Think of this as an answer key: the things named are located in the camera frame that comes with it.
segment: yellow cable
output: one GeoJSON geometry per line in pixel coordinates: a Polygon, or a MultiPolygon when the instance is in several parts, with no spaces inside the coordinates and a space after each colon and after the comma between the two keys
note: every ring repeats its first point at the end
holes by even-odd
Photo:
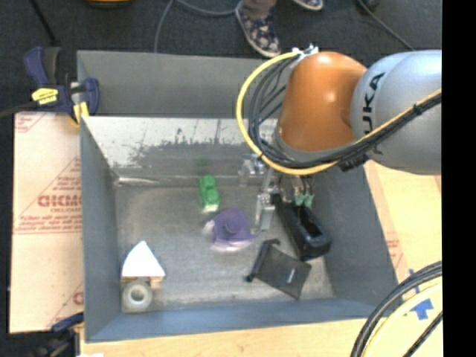
{"type": "Polygon", "coordinates": [[[273,162],[272,160],[270,160],[268,157],[266,157],[266,155],[263,155],[261,149],[253,142],[250,135],[248,134],[248,131],[245,127],[245,124],[243,123],[243,118],[242,118],[242,114],[241,114],[242,106],[243,106],[243,98],[245,97],[245,93],[247,92],[249,86],[254,81],[254,79],[262,71],[267,69],[269,66],[271,66],[271,65],[273,65],[273,64],[275,64],[279,61],[286,60],[286,59],[291,58],[291,57],[296,57],[296,55],[297,54],[294,53],[294,52],[281,54],[280,56],[276,56],[275,58],[272,58],[269,61],[264,62],[262,65],[260,65],[258,68],[256,68],[249,75],[249,77],[245,80],[241,90],[239,91],[238,98],[237,98],[237,111],[236,111],[236,113],[237,113],[238,128],[239,128],[241,134],[243,135],[243,137],[245,138],[246,143],[249,145],[249,147],[251,148],[251,150],[254,153],[256,153],[258,156],[260,156],[261,159],[265,163],[267,163],[267,165],[269,165],[274,170],[277,170],[278,172],[286,173],[286,174],[289,174],[289,175],[304,176],[304,175],[312,175],[313,173],[317,173],[317,172],[320,172],[320,171],[325,170],[327,168],[330,168],[332,165],[337,164],[337,162],[333,162],[333,163],[325,164],[325,165],[320,165],[320,166],[317,166],[317,167],[305,168],[305,169],[288,168],[288,167],[284,167],[280,164],[277,164],[277,163],[273,162]]]}
{"type": "Polygon", "coordinates": [[[408,311],[414,308],[418,303],[421,303],[425,299],[428,299],[432,296],[435,292],[439,292],[443,289],[443,284],[438,283],[434,286],[428,287],[423,291],[420,291],[418,294],[412,296],[410,299],[405,301],[401,306],[399,306],[395,311],[393,311],[388,318],[382,322],[376,330],[373,331],[373,336],[369,339],[367,346],[365,347],[362,357],[369,356],[372,350],[375,348],[375,345],[381,338],[381,336],[385,333],[385,331],[392,326],[395,320],[403,315],[405,315],[408,311]]]}
{"type": "MultiPolygon", "coordinates": [[[[253,142],[251,139],[250,135],[248,134],[248,130],[245,127],[245,124],[243,122],[243,117],[242,117],[242,107],[243,107],[243,100],[245,98],[245,93],[249,89],[249,86],[251,83],[254,81],[254,79],[261,74],[262,71],[266,70],[269,66],[278,63],[279,61],[286,60],[291,57],[295,57],[297,54],[295,52],[289,52],[289,53],[284,53],[281,54],[280,56],[276,56],[275,58],[271,58],[270,60],[264,62],[262,65],[260,65],[258,68],[256,68],[245,80],[243,83],[243,86],[241,90],[239,91],[238,98],[237,98],[237,109],[236,109],[236,114],[237,114],[237,123],[238,123],[238,128],[242,134],[242,136],[245,138],[245,142],[251,150],[256,153],[261,159],[267,163],[271,168],[274,170],[277,170],[278,172],[281,173],[286,173],[289,175],[299,175],[299,176],[306,176],[306,175],[312,175],[314,173],[322,172],[323,170],[329,169],[330,167],[333,167],[338,163],[338,161],[333,161],[331,163],[327,164],[321,164],[317,165],[315,167],[309,167],[309,168],[290,168],[290,167],[284,167],[283,165],[280,165],[278,163],[275,163],[274,161],[270,160],[266,155],[263,154],[263,151],[253,142]]],[[[419,106],[428,99],[431,99],[432,97],[438,95],[441,92],[441,89],[436,90],[432,94],[427,95],[420,101],[418,101],[415,106],[419,106]]],[[[383,123],[381,126],[377,127],[374,129],[372,132],[368,133],[365,135],[363,138],[360,138],[354,144],[359,144],[362,141],[367,140],[370,136],[375,135],[378,131],[383,131],[385,130],[385,127],[388,126],[389,124],[393,123],[395,120],[399,119],[401,116],[407,114],[409,111],[411,111],[414,107],[408,107],[405,111],[401,112],[398,114],[396,117],[391,118],[389,121],[386,123],[383,123]]]]}

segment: black cable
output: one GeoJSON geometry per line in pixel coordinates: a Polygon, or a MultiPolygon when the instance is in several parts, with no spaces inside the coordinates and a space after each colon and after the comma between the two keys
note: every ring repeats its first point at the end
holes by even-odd
{"type": "MultiPolygon", "coordinates": [[[[265,142],[260,136],[260,124],[269,116],[276,111],[281,102],[276,103],[275,107],[272,107],[264,118],[261,117],[264,109],[268,108],[271,104],[272,99],[276,98],[278,94],[268,93],[268,89],[272,84],[274,78],[279,77],[283,70],[286,69],[290,64],[292,64],[296,57],[292,57],[281,62],[278,65],[274,65],[270,70],[260,78],[260,81],[257,83],[257,87],[254,93],[251,96],[249,106],[248,106],[248,134],[250,135],[251,140],[257,145],[258,148],[262,151],[263,155],[268,157],[275,163],[283,165],[284,167],[292,168],[309,168],[321,164],[326,164],[330,162],[337,162],[337,165],[347,167],[350,164],[354,164],[354,161],[365,156],[366,152],[369,152],[373,149],[378,143],[381,143],[383,140],[387,139],[397,130],[401,129],[404,125],[412,121],[414,118],[421,115],[423,112],[431,109],[432,107],[441,103],[442,94],[439,93],[434,97],[428,98],[426,101],[421,102],[418,106],[414,105],[412,109],[406,112],[401,117],[395,119],[393,122],[388,124],[386,127],[377,130],[373,135],[368,138],[365,138],[363,141],[359,141],[345,149],[334,152],[325,157],[316,158],[311,161],[299,162],[291,158],[289,155],[286,155],[284,151],[278,149],[271,144],[265,142]]],[[[271,91],[276,89],[277,84],[274,84],[274,87],[271,91]]]]}
{"type": "Polygon", "coordinates": [[[360,357],[365,349],[372,331],[377,326],[377,323],[385,315],[385,312],[390,306],[392,306],[397,300],[412,290],[413,288],[420,286],[435,278],[443,275],[443,264],[441,261],[432,263],[431,265],[422,268],[415,274],[402,281],[370,314],[362,327],[356,342],[354,343],[350,357],[360,357]]]}
{"type": "Polygon", "coordinates": [[[10,116],[10,115],[14,115],[18,112],[21,112],[21,111],[29,111],[29,110],[33,110],[36,108],[36,102],[28,102],[28,103],[25,103],[25,104],[22,104],[22,105],[19,105],[19,106],[14,106],[14,107],[11,107],[10,109],[6,109],[6,110],[3,110],[0,112],[0,119],[2,118],[5,118],[7,116],[10,116]]]}
{"type": "Polygon", "coordinates": [[[169,0],[169,2],[167,3],[167,6],[164,9],[164,12],[161,15],[160,20],[158,22],[157,29],[155,30],[155,37],[154,37],[154,52],[155,53],[157,52],[157,49],[158,49],[158,38],[159,38],[159,34],[161,32],[161,29],[162,29],[162,25],[164,24],[165,18],[167,16],[167,14],[169,13],[169,10],[172,7],[172,4],[174,2],[180,4],[182,7],[187,8],[188,10],[190,10],[193,13],[197,13],[197,14],[199,14],[201,16],[205,16],[205,17],[226,17],[226,16],[230,16],[230,15],[234,14],[234,11],[236,9],[236,8],[234,8],[233,10],[224,10],[224,11],[206,10],[206,9],[197,7],[195,5],[191,5],[191,4],[187,3],[184,0],[169,0]]]}
{"type": "Polygon", "coordinates": [[[436,318],[427,326],[425,331],[421,334],[420,337],[414,342],[410,349],[403,355],[403,357],[411,357],[417,350],[422,346],[426,339],[431,335],[431,333],[437,328],[438,324],[441,323],[443,319],[443,311],[441,311],[436,318]]]}
{"type": "MultiPolygon", "coordinates": [[[[360,6],[363,7],[367,11],[367,13],[370,15],[370,17],[377,22],[377,24],[380,25],[381,28],[383,28],[384,31],[386,31],[388,34],[396,38],[398,41],[400,41],[406,48],[409,50],[413,51],[414,48],[407,42],[405,41],[401,36],[399,36],[394,30],[392,30],[388,25],[386,25],[379,17],[377,17],[373,12],[365,5],[365,3],[362,0],[356,0],[360,6]]],[[[158,38],[161,32],[162,25],[164,24],[165,18],[167,14],[170,11],[170,8],[172,7],[172,4],[176,2],[180,4],[182,7],[187,8],[193,13],[197,13],[199,15],[205,16],[205,17],[226,17],[226,16],[231,16],[234,14],[234,11],[236,8],[233,10],[224,10],[224,11],[213,11],[213,10],[206,10],[200,7],[197,7],[195,5],[189,4],[184,0],[169,0],[167,3],[167,6],[164,9],[164,12],[161,15],[161,18],[158,22],[157,29],[155,31],[155,37],[154,37],[154,52],[157,52],[158,49],[158,38]]]]}
{"type": "Polygon", "coordinates": [[[48,24],[48,21],[46,20],[45,16],[43,15],[43,12],[40,9],[38,3],[36,2],[36,0],[30,0],[30,3],[33,6],[33,8],[35,10],[35,13],[37,14],[40,22],[42,23],[43,28],[46,30],[46,33],[48,34],[48,37],[50,37],[51,46],[58,46],[58,44],[60,42],[57,40],[53,31],[51,30],[51,27],[48,24]]]}
{"type": "Polygon", "coordinates": [[[372,17],[373,20],[377,22],[387,33],[389,33],[391,36],[395,37],[398,39],[406,48],[408,48],[411,51],[414,51],[414,48],[406,42],[401,36],[399,36],[395,31],[393,31],[388,25],[386,25],[381,19],[379,19],[373,12],[368,8],[367,5],[362,0],[357,0],[358,4],[367,12],[370,17],[372,17]]]}

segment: gray bin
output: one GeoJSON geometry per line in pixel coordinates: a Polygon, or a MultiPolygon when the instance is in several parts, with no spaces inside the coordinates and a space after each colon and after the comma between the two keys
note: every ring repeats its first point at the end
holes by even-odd
{"type": "Polygon", "coordinates": [[[201,232],[210,218],[201,212],[201,176],[216,177],[221,208],[238,206],[253,222],[263,177],[240,184],[238,172],[250,150],[233,107],[241,83],[258,64],[78,53],[80,79],[96,77],[102,94],[100,112],[81,123],[87,341],[344,321],[366,317],[396,285],[362,168],[331,169],[313,178],[313,211],[332,245],[325,257],[309,261],[300,300],[244,279],[264,240],[280,239],[279,249],[295,256],[277,214],[269,231],[239,253],[210,249],[201,232]],[[167,276],[150,311],[125,313],[120,269],[141,240],[167,276]]]}

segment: cable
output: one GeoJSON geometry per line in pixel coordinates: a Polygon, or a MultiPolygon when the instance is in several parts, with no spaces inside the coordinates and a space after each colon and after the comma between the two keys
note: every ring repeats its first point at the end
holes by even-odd
{"type": "Polygon", "coordinates": [[[367,12],[367,14],[372,17],[387,33],[389,33],[391,36],[395,37],[398,39],[405,47],[407,47],[409,50],[414,51],[414,48],[408,44],[401,36],[399,36],[395,31],[390,29],[388,25],[386,25],[381,19],[379,19],[373,12],[365,5],[365,3],[362,0],[357,0],[358,4],[367,12]]]}
{"type": "Polygon", "coordinates": [[[443,311],[441,311],[436,318],[428,325],[425,331],[421,334],[420,337],[414,342],[414,344],[410,347],[410,349],[403,355],[403,357],[411,357],[419,347],[426,341],[426,339],[430,336],[430,334],[437,328],[438,324],[443,319],[443,311]]]}
{"type": "Polygon", "coordinates": [[[281,54],[280,56],[277,56],[267,62],[264,62],[248,76],[248,78],[245,80],[245,83],[242,85],[242,88],[237,98],[237,122],[239,130],[245,138],[245,142],[250,146],[251,150],[254,153],[256,153],[265,163],[267,163],[267,165],[276,169],[279,172],[305,176],[322,172],[323,170],[329,169],[330,167],[333,167],[335,165],[348,165],[354,159],[363,156],[366,152],[374,148],[374,146],[378,142],[381,142],[384,139],[388,138],[396,130],[400,129],[410,120],[413,120],[417,116],[421,115],[424,111],[441,103],[441,89],[438,89],[434,93],[427,95],[423,99],[416,102],[414,105],[408,107],[406,110],[404,110],[397,116],[383,123],[381,126],[375,128],[372,132],[350,144],[348,147],[345,148],[344,151],[334,152],[333,154],[328,155],[325,158],[316,158],[315,160],[308,161],[306,163],[296,162],[295,160],[285,155],[284,152],[278,150],[275,147],[272,147],[270,144],[267,144],[260,137],[259,105],[263,101],[262,97],[267,96],[266,89],[271,85],[272,77],[274,75],[280,75],[280,72],[282,71],[281,68],[287,67],[290,62],[294,62],[294,58],[297,57],[299,54],[300,53],[289,52],[286,54],[281,54]],[[275,64],[278,64],[281,61],[285,62],[283,62],[280,66],[277,67],[275,64]],[[261,80],[257,84],[257,89],[255,90],[253,97],[251,98],[249,106],[250,114],[248,116],[249,131],[246,131],[242,119],[243,99],[245,93],[249,89],[250,85],[254,82],[254,80],[263,71],[270,67],[272,67],[272,70],[267,75],[261,78],[261,80]]]}
{"type": "Polygon", "coordinates": [[[43,28],[46,30],[46,33],[48,37],[50,38],[51,46],[58,45],[60,42],[57,40],[53,31],[51,30],[51,27],[48,24],[48,21],[46,20],[45,16],[43,15],[42,10],[39,8],[38,3],[36,2],[36,0],[29,0],[29,1],[31,5],[33,5],[36,15],[38,16],[40,22],[42,23],[43,28]]]}
{"type": "Polygon", "coordinates": [[[29,103],[26,103],[26,104],[22,104],[22,105],[19,105],[19,106],[14,106],[14,107],[11,107],[10,109],[6,109],[6,110],[3,110],[0,112],[0,119],[2,118],[5,118],[7,116],[10,116],[10,115],[14,115],[18,112],[21,112],[21,111],[30,111],[30,110],[34,110],[36,108],[36,102],[29,102],[29,103]]]}
{"type": "Polygon", "coordinates": [[[354,343],[350,357],[362,357],[364,348],[370,339],[373,330],[376,328],[380,319],[384,316],[387,309],[397,300],[412,290],[430,280],[436,279],[443,275],[443,264],[441,261],[432,263],[422,268],[415,274],[403,280],[370,314],[364,326],[362,327],[356,342],[354,343]]]}
{"type": "Polygon", "coordinates": [[[203,9],[203,8],[197,7],[195,5],[191,5],[191,4],[187,3],[184,0],[169,0],[169,2],[167,3],[167,6],[164,9],[164,12],[161,14],[161,18],[158,22],[157,29],[155,30],[154,53],[157,53],[158,38],[159,38],[161,29],[162,29],[162,25],[164,24],[165,18],[167,16],[167,14],[169,13],[169,10],[172,7],[172,4],[174,2],[180,4],[182,7],[185,7],[185,8],[187,8],[188,10],[190,10],[194,13],[197,13],[197,14],[199,14],[201,16],[205,16],[205,17],[226,17],[226,16],[230,16],[230,15],[234,14],[234,11],[236,9],[236,8],[234,8],[233,10],[224,10],[224,11],[220,12],[220,11],[203,9]]]}
{"type": "Polygon", "coordinates": [[[379,327],[373,333],[373,337],[369,339],[367,346],[364,348],[362,357],[371,356],[371,352],[374,349],[375,345],[379,342],[382,335],[392,327],[395,321],[407,314],[412,308],[414,308],[418,303],[421,303],[425,299],[432,296],[435,292],[441,292],[443,289],[442,283],[438,283],[435,286],[428,287],[422,290],[420,293],[412,296],[410,299],[405,301],[401,306],[399,306],[395,311],[393,311],[388,318],[379,325],[379,327]]]}
{"type": "MultiPolygon", "coordinates": [[[[187,8],[188,10],[190,10],[191,12],[193,13],[197,13],[201,16],[204,16],[204,17],[226,17],[226,16],[231,16],[234,14],[234,11],[236,8],[234,8],[233,10],[224,10],[224,11],[213,11],[213,10],[206,10],[206,9],[203,9],[203,8],[200,8],[200,7],[197,7],[195,5],[192,5],[192,4],[189,4],[187,3],[186,1],[184,0],[169,0],[169,2],[167,3],[167,6],[165,7],[164,9],[164,12],[161,14],[161,18],[159,19],[158,21],[158,24],[157,24],[157,28],[155,30],[155,36],[154,36],[154,45],[153,45],[153,49],[154,49],[154,52],[156,53],[157,50],[158,50],[158,38],[159,38],[159,35],[160,35],[160,32],[161,32],[161,29],[162,29],[162,26],[164,24],[164,21],[167,17],[167,14],[169,13],[170,11],[170,8],[172,7],[172,4],[176,2],[178,4],[180,4],[182,7],[184,8],[187,8]]],[[[377,17],[365,4],[362,0],[357,0],[358,4],[360,6],[363,7],[363,9],[369,14],[369,16],[375,21],[377,22],[377,24],[380,25],[381,28],[384,29],[384,31],[386,31],[387,33],[389,33],[391,36],[393,36],[394,38],[396,38],[398,41],[400,41],[406,48],[408,48],[409,50],[414,50],[414,48],[408,44],[407,41],[405,41],[401,36],[399,36],[394,30],[392,30],[390,27],[388,27],[388,25],[386,25],[379,17],[377,17]]]]}

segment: green block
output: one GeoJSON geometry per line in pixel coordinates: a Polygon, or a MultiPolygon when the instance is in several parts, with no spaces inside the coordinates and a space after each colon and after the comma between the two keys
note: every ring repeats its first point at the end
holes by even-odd
{"type": "Polygon", "coordinates": [[[203,211],[217,211],[220,206],[220,195],[216,189],[215,178],[212,175],[201,177],[199,179],[199,189],[203,211]]]}

